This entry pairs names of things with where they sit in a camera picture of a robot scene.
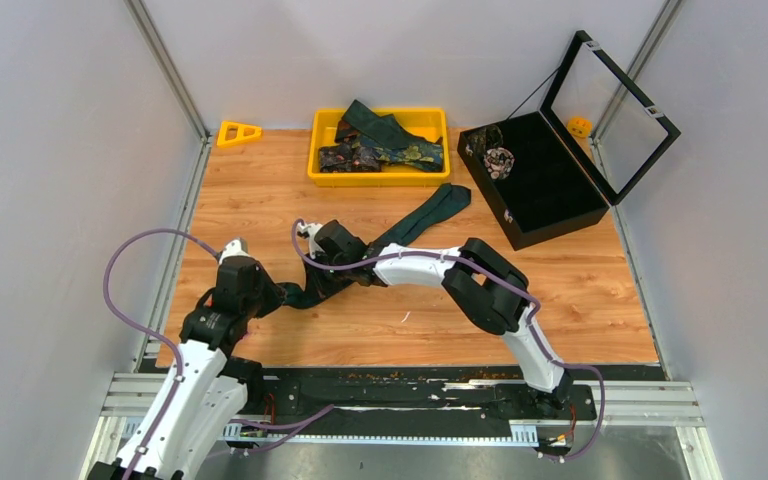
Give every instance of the yellow plastic handle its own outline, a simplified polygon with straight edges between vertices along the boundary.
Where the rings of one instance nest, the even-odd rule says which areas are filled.
[[[254,142],[263,136],[263,129],[254,125],[237,122],[222,122],[216,138],[219,148],[235,147],[244,143]]]

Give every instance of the black box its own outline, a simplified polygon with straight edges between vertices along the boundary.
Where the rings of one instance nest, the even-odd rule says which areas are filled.
[[[565,86],[571,71],[573,80]],[[571,93],[554,105],[562,89]],[[598,97],[605,101],[594,101]],[[579,111],[598,117],[587,141],[576,140],[553,107],[568,117]],[[500,158],[498,152],[485,155],[467,146],[471,135],[492,126],[501,133],[498,151],[506,151],[499,155],[514,159],[507,176],[495,179],[485,157]],[[516,250],[598,223],[681,133],[584,31],[573,37],[539,111],[481,128],[461,133],[458,153]],[[609,160],[619,159],[615,171],[609,169],[614,182],[622,184],[618,191],[600,171],[610,164],[602,162],[608,145]]]

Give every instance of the wooden table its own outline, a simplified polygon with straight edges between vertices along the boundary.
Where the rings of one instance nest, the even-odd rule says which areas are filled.
[[[472,189],[472,204],[431,227],[413,246],[443,248],[479,237],[529,278],[543,302],[538,315],[568,362],[657,362],[649,327],[610,216],[596,226],[513,252],[457,156],[449,132],[451,182]],[[371,241],[421,205],[433,188],[319,188],[305,173],[308,130],[266,131],[259,142],[214,149],[192,233],[221,249],[242,236],[272,279],[304,283],[290,244],[296,218],[338,219]],[[184,316],[213,285],[216,262],[185,251],[166,335],[177,341]],[[442,289],[353,285],[309,310],[279,309],[253,320],[234,354],[265,365],[487,365],[514,359],[501,338],[472,325]],[[162,350],[158,364],[168,365]]]

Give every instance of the white wall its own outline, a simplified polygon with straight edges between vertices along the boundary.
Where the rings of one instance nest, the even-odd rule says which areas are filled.
[[[452,125],[490,123],[558,66],[580,28],[625,67],[662,3],[146,1],[212,129],[225,119],[309,128],[316,109],[355,97],[441,106]]]
[[[622,207],[729,480],[768,478],[768,2],[689,0],[641,87],[683,131]]]
[[[127,236],[168,226],[197,150],[125,5],[0,1],[0,478],[76,478],[137,336],[101,297]],[[162,257],[115,271],[144,318]]]

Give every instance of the yellow tray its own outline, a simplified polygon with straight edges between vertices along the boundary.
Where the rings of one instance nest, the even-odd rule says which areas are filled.
[[[404,187],[437,186],[446,183],[452,172],[449,162],[449,138],[446,133],[446,114],[441,108],[374,108],[379,115],[392,113],[396,121],[414,135],[436,142],[443,137],[443,171],[421,172],[406,165],[385,166],[380,173],[321,173],[319,171],[319,147],[336,145],[337,123],[345,110],[322,109],[313,116],[313,132],[310,139],[310,156],[307,175],[320,187]]]

